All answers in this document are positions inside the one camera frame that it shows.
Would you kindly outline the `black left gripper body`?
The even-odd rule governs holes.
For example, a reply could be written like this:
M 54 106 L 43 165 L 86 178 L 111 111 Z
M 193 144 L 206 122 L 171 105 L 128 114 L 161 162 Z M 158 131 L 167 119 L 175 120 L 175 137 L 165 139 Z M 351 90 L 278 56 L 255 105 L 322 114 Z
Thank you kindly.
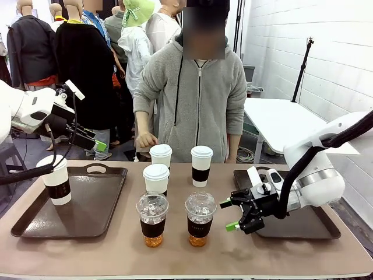
M 55 139 L 67 137 L 70 144 L 83 149 L 91 149 L 93 147 L 93 138 L 76 137 L 75 127 L 80 124 L 75 122 L 75 112 L 69 107 L 53 105 L 51 114 L 43 120 L 42 125 L 39 127 L 39 135 L 48 137 L 45 124 L 49 125 Z

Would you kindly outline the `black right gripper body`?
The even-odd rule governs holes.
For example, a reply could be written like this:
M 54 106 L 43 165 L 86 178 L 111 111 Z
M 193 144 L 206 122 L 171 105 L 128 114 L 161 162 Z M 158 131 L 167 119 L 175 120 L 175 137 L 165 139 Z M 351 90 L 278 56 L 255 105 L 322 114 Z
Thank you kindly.
M 252 217 L 267 217 L 273 215 L 279 203 L 279 195 L 274 187 L 269 183 L 262 183 L 259 186 L 249 189 L 251 194 L 250 199 L 250 215 Z

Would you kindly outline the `person's right hand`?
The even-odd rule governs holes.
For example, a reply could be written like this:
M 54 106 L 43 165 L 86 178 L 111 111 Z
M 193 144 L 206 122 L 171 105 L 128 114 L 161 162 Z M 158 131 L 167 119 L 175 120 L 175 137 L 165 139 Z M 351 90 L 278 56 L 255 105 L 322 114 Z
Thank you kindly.
M 138 133 L 136 138 L 136 146 L 140 148 L 147 148 L 158 144 L 159 140 L 149 131 L 142 131 Z

